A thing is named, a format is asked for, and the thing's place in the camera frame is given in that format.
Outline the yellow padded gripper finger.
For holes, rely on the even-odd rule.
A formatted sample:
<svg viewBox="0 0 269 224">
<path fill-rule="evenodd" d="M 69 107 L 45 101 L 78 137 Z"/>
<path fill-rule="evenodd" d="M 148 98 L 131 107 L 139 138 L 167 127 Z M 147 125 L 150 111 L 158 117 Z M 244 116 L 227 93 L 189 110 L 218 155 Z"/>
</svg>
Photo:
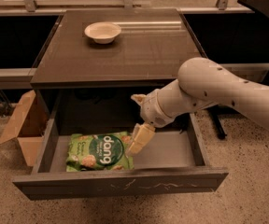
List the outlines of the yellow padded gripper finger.
<svg viewBox="0 0 269 224">
<path fill-rule="evenodd" d="M 146 98 L 146 94 L 133 94 L 131 99 L 141 106 Z"/>
<path fill-rule="evenodd" d="M 155 128 L 147 123 L 136 124 L 132 133 L 131 143 L 127 148 L 127 155 L 138 154 L 155 135 Z"/>
</svg>

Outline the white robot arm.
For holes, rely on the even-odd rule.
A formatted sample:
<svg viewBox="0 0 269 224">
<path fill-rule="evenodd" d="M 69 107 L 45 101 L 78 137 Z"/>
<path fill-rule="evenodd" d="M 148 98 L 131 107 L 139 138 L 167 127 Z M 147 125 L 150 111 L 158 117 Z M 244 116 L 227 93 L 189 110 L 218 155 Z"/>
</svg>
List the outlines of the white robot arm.
<svg viewBox="0 0 269 224">
<path fill-rule="evenodd" d="M 207 58 L 182 64 L 177 79 L 149 94 L 134 94 L 142 124 L 134 126 L 127 154 L 133 156 L 150 142 L 157 128 L 176 117 L 212 105 L 227 105 L 269 131 L 269 86 L 238 77 Z"/>
</svg>

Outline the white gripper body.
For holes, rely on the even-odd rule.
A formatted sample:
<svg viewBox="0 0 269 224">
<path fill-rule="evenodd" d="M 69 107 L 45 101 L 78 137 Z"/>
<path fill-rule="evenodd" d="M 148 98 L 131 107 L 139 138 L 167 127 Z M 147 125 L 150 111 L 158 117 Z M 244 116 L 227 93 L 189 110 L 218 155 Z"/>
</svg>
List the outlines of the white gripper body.
<svg viewBox="0 0 269 224">
<path fill-rule="evenodd" d="M 174 121 L 161 109 L 158 99 L 159 89 L 147 94 L 140 105 L 140 116 L 149 125 L 155 128 L 162 128 Z"/>
</svg>

